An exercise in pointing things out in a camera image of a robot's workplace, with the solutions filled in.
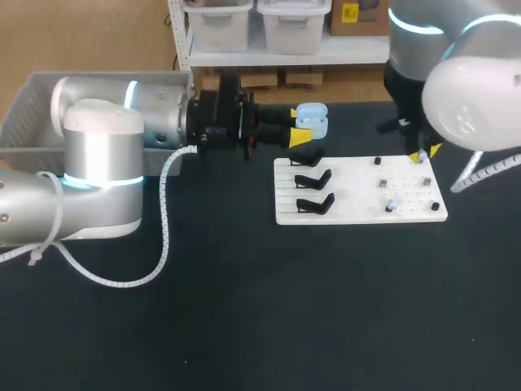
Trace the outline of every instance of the white pegboard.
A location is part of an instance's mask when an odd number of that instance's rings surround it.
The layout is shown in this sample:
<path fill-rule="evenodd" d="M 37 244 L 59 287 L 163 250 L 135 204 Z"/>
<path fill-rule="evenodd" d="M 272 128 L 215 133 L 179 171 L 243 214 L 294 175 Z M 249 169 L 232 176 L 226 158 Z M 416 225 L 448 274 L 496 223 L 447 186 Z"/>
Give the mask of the white pegboard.
<path fill-rule="evenodd" d="M 431 162 L 415 164 L 408 156 L 375 156 L 324 158 L 316 167 L 291 165 L 289 159 L 274 162 L 275 208 L 281 225 L 388 224 L 405 222 L 444 222 L 448 212 Z M 297 188 L 295 175 L 319 179 L 331 170 L 331 179 L 321 191 Z M 424 186 L 425 178 L 431 179 Z M 381 180 L 387 181 L 380 187 Z M 321 204 L 330 194 L 335 202 L 324 216 L 299 213 L 297 199 Z M 390 199 L 398 209 L 391 213 L 385 208 Z M 433 203 L 440 204 L 437 211 Z"/>

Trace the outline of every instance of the white storage box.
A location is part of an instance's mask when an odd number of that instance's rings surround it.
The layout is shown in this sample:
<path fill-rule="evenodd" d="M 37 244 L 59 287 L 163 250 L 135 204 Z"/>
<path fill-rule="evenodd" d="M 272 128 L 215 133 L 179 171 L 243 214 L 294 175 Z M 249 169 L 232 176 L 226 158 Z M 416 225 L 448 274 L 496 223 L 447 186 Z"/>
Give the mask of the white storage box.
<path fill-rule="evenodd" d="M 245 51 L 253 0 L 236 0 L 232 7 L 194 7 L 185 3 L 195 44 L 200 51 Z"/>
<path fill-rule="evenodd" d="M 331 0 L 259 0 L 268 51 L 279 55 L 315 55 L 320 50 L 324 16 Z"/>

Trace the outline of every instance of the black tabletop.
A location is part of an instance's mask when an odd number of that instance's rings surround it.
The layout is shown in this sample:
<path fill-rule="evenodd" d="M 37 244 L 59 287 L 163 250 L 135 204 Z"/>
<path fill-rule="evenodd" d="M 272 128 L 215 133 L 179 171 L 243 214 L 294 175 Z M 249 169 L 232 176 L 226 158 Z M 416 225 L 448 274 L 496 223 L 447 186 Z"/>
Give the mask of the black tabletop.
<path fill-rule="evenodd" d="M 331 105 L 326 154 L 403 153 L 375 130 L 394 114 Z M 0 388 L 521 388 L 519 170 L 453 195 L 470 153 L 444 145 L 433 165 L 447 222 L 278 226 L 281 156 L 185 159 L 168 184 L 169 261 L 144 287 L 95 285 L 54 249 L 33 268 L 1 265 Z M 145 187 L 139 230 L 67 244 L 80 263 L 109 279 L 155 267 L 157 179 Z"/>

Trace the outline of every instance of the wire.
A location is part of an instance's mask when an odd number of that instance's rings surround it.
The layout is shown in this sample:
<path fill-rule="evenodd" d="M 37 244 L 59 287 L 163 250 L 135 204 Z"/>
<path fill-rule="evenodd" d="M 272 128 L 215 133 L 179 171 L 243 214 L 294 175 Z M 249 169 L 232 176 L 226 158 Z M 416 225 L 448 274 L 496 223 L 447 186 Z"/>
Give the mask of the wire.
<path fill-rule="evenodd" d="M 147 276 L 136 279 L 134 281 L 112 281 L 110 279 L 104 279 L 103 277 L 99 277 L 90 271 L 88 271 L 85 267 L 80 265 L 76 259 L 71 255 L 71 253 L 61 244 L 60 242 L 52 242 L 51 245 L 55 246 L 63 255 L 63 257 L 67 260 L 67 262 L 76 269 L 79 273 L 84 275 L 87 279 L 94 281 L 95 283 L 99 283 L 100 285 L 104 285 L 112 288 L 135 288 L 145 283 L 151 282 L 155 277 L 159 275 L 159 273 L 163 270 L 163 267 L 168 259 L 169 255 L 169 216 L 167 211 L 167 203 L 166 203 L 166 181 L 169 175 L 170 167 L 173 162 L 182 155 L 197 153 L 197 147 L 184 147 L 175 151 L 170 157 L 166 160 L 163 165 L 163 169 L 161 170 L 160 175 L 160 212 L 161 212 L 161 228 L 163 231 L 163 249 L 161 251 L 161 256 L 159 263 L 155 267 L 155 269 Z M 51 230 L 51 234 L 54 232 L 55 225 L 53 224 L 53 229 Z M 14 257 L 18 257 L 19 255 L 28 253 L 29 251 L 37 250 L 39 248 L 43 248 L 41 244 L 28 244 L 23 247 L 12 250 L 8 253 L 4 253 L 0 255 L 0 263 L 8 261 Z"/>
<path fill-rule="evenodd" d="M 52 181 L 53 185 L 55 185 L 56 196 L 58 199 L 56 200 L 56 213 L 49 235 L 47 236 L 46 241 L 43 242 L 42 246 L 31 252 L 31 261 L 29 262 L 29 266 L 36 265 L 36 262 L 42 259 L 43 252 L 46 251 L 52 241 L 56 238 L 59 228 L 62 226 L 63 220 L 63 188 L 61 182 L 59 181 L 58 177 L 56 177 L 56 175 L 46 171 L 37 173 L 37 176 L 48 177 Z"/>
<path fill-rule="evenodd" d="M 508 169 L 521 165 L 521 155 L 514 155 L 509 157 L 508 159 L 498 161 L 496 164 L 481 169 L 476 173 L 472 173 L 475 167 L 478 165 L 482 155 L 482 152 L 476 152 L 471 157 L 471 160 L 466 165 L 466 168 L 463 170 L 458 180 L 450 188 L 451 192 L 459 193 L 460 191 L 464 191 L 468 187 L 475 185 L 477 182 L 481 182 L 486 178 L 492 177 L 493 175 L 499 174 L 503 171 L 507 171 Z"/>

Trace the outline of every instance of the brown box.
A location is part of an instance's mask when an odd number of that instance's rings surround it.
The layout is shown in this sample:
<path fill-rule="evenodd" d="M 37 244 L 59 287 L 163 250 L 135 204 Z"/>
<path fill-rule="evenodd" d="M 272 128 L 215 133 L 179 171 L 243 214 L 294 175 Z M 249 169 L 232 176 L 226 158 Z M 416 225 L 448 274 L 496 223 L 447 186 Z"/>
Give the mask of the brown box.
<path fill-rule="evenodd" d="M 389 0 L 333 0 L 331 35 L 388 35 Z"/>

